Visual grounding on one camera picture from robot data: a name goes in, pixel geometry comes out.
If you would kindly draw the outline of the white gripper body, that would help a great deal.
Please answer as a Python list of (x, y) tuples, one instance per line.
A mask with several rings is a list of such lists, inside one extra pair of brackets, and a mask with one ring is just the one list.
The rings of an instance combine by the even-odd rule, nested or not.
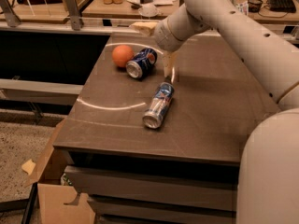
[(168, 26), (167, 19), (157, 23), (154, 29), (153, 37), (159, 48), (166, 51), (174, 52), (182, 45), (182, 42), (177, 40), (172, 34)]

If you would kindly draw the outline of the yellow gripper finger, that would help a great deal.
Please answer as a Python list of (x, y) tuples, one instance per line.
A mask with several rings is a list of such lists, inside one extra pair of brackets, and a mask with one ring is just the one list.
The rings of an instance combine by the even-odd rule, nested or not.
[(177, 58), (177, 53), (174, 51), (165, 51), (163, 54), (164, 76), (171, 77), (173, 67)]
[(145, 36), (152, 36), (157, 23), (153, 21), (136, 21), (130, 25), (130, 28)]

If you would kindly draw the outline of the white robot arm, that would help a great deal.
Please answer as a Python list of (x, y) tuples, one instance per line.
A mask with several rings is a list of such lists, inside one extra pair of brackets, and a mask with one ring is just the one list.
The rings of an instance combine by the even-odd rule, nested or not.
[(214, 28), (272, 94), (280, 112), (255, 128), (243, 150), (236, 224), (299, 224), (299, 49), (231, 0), (184, 0), (166, 19), (132, 27), (166, 52)]

